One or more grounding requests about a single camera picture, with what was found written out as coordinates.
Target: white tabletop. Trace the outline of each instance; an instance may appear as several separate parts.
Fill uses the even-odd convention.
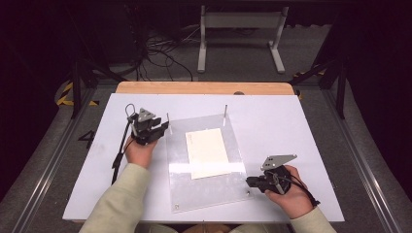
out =
[[[95,203],[111,185],[112,163],[116,157],[126,115],[132,103],[167,120],[222,114],[224,106],[248,176],[262,175],[260,166],[268,155],[297,154],[290,165],[308,185],[329,221],[343,221],[325,165],[316,147],[309,125],[294,95],[164,95],[112,94],[101,119],[94,142],[75,184],[63,219],[85,220]],[[124,168],[125,159],[120,170]],[[171,210],[166,142],[161,138],[154,149],[150,168],[151,184],[145,197],[142,221],[149,222],[284,222],[282,210],[260,193],[255,198],[194,211],[173,214]]]

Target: clear acrylic sheet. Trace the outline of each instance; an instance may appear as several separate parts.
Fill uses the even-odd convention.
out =
[[[193,180],[186,134],[207,129],[220,129],[222,132],[228,160],[224,169],[228,174]],[[165,136],[172,213],[253,198],[246,184],[246,170],[229,115],[171,120]]]

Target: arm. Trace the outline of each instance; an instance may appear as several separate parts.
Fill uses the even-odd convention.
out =
[[[134,232],[143,213],[143,198],[149,183],[149,165],[156,142],[141,146],[128,138],[128,164],[118,180],[97,202],[81,232]]]
[[[285,165],[285,167],[291,175],[300,180],[296,168],[288,165]],[[296,185],[292,184],[291,189],[285,195],[279,195],[270,190],[266,190],[265,194],[289,216],[296,233],[336,232],[321,212],[321,209],[314,208],[306,193]]]

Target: beige sleeve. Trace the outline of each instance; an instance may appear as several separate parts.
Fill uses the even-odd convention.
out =
[[[81,232],[134,232],[143,213],[149,171],[127,164],[97,202]]]
[[[291,224],[296,233],[336,232],[319,207],[304,216],[291,219]]]

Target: hand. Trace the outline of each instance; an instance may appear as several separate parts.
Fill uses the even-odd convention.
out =
[[[156,144],[157,140],[142,146],[129,136],[124,146],[127,161],[148,169]]]
[[[289,165],[285,165],[285,167],[292,176],[300,180],[300,176],[296,168]],[[312,203],[310,202],[307,194],[300,189],[300,187],[294,184],[291,184],[291,188],[285,195],[280,195],[270,190],[266,190],[264,194],[266,194],[271,201],[282,207],[290,219],[304,216],[313,210]]]

